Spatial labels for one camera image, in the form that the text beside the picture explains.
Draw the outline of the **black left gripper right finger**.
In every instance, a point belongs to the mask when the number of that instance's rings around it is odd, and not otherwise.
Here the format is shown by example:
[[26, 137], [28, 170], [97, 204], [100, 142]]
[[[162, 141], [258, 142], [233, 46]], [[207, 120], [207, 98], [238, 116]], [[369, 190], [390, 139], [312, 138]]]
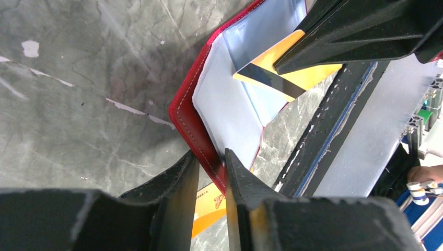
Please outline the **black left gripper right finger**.
[[385, 198], [288, 198], [225, 150], [230, 250], [421, 250], [405, 215]]

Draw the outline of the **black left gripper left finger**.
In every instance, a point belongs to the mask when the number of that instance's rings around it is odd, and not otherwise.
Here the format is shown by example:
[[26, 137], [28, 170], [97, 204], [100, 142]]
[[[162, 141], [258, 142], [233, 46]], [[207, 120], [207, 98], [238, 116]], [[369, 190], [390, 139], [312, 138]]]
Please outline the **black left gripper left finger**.
[[192, 152], [119, 197], [1, 189], [1, 250], [189, 250], [199, 183]]

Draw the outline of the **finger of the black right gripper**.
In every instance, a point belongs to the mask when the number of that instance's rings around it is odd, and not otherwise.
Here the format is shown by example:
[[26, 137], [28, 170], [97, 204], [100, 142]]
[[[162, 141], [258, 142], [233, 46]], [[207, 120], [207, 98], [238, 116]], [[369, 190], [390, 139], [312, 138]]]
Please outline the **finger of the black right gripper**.
[[279, 74], [308, 67], [442, 57], [442, 1], [316, 1], [302, 37], [273, 64]]

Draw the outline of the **single gold credit card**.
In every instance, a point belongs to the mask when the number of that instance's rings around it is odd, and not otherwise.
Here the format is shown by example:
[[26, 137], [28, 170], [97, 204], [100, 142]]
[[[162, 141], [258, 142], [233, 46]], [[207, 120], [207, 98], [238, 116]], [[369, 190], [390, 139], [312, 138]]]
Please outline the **single gold credit card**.
[[197, 192], [192, 238], [226, 215], [225, 196], [214, 183]]

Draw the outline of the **gold card with black stripe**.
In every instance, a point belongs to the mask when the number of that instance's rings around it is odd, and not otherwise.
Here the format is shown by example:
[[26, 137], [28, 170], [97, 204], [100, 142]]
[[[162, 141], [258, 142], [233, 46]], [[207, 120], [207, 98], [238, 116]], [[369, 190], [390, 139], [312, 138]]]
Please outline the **gold card with black stripe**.
[[273, 63], [299, 41], [303, 35], [305, 35], [305, 32], [302, 30], [292, 32], [240, 68], [233, 74], [233, 78], [269, 92], [278, 93], [287, 102], [294, 101], [343, 66], [342, 64], [318, 65], [286, 74], [278, 74]]

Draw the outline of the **red leather card holder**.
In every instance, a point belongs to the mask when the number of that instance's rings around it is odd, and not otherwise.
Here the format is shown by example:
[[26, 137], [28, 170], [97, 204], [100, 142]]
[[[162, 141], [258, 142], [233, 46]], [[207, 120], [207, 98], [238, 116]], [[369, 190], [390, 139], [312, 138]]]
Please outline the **red leather card holder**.
[[233, 73], [288, 36], [307, 14], [305, 1], [254, 1], [216, 28], [192, 64], [169, 116], [220, 192], [224, 150], [251, 168], [265, 127], [289, 104], [282, 93]]

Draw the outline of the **person hand in background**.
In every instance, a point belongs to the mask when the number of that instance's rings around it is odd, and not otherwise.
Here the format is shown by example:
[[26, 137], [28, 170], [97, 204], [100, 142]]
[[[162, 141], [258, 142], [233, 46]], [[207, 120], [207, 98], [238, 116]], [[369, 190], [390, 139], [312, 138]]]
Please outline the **person hand in background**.
[[436, 166], [416, 166], [413, 167], [408, 175], [408, 182], [426, 182], [426, 181], [435, 181], [437, 183], [442, 182], [442, 165]]

